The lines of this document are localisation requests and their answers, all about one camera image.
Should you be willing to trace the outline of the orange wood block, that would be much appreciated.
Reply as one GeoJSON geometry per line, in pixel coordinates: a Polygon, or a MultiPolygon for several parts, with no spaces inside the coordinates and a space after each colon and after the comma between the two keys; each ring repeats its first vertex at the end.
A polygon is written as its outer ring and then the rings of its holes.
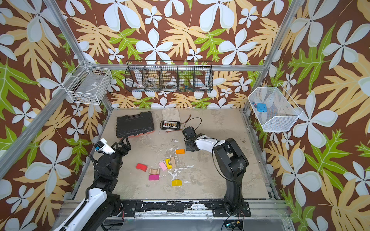
{"type": "Polygon", "coordinates": [[[176,151],[175,151],[175,153],[177,154],[177,155],[182,155],[182,154],[185,154],[185,149],[177,149],[176,151]]]}

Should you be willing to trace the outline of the natural wood arch block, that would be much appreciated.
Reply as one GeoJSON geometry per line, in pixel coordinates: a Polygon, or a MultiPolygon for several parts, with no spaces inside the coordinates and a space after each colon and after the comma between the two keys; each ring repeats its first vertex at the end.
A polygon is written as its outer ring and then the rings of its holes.
{"type": "Polygon", "coordinates": [[[150,168],[149,169],[149,174],[150,175],[159,175],[160,174],[160,169],[154,169],[154,168],[150,168]]]}

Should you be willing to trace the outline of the light pink wood block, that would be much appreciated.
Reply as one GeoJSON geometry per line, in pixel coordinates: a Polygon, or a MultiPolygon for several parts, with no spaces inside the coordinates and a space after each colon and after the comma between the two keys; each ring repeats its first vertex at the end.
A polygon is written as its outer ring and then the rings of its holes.
{"type": "Polygon", "coordinates": [[[168,169],[166,163],[163,161],[159,162],[159,166],[162,171],[166,171],[168,169]]]}

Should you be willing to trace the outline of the natural wood plank block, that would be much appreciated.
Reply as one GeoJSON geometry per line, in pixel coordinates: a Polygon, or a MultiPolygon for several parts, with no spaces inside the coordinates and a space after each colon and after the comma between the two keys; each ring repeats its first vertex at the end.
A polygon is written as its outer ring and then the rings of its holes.
{"type": "Polygon", "coordinates": [[[171,165],[173,169],[176,169],[176,161],[174,157],[170,157],[169,164],[171,165]]]}

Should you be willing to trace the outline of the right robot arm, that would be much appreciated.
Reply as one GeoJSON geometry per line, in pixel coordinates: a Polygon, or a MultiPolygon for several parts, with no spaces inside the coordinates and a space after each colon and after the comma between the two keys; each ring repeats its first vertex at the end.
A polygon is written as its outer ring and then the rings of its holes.
{"type": "Polygon", "coordinates": [[[227,213],[233,216],[244,201],[242,196],[242,181],[249,162],[243,151],[232,139],[218,140],[205,134],[196,134],[193,127],[182,130],[186,150],[191,152],[207,151],[213,160],[217,160],[218,173],[226,180],[224,205],[227,213]]]}

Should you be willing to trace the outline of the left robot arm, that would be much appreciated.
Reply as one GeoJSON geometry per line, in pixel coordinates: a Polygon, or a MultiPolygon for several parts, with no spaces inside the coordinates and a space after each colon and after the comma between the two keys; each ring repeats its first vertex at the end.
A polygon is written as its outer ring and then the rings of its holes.
{"type": "Polygon", "coordinates": [[[96,231],[107,217],[122,213],[120,196],[113,191],[118,183],[122,158],[131,148],[128,137],[111,146],[105,139],[94,144],[94,150],[102,154],[98,160],[89,156],[94,167],[94,180],[86,189],[84,200],[56,231],[96,231]]]}

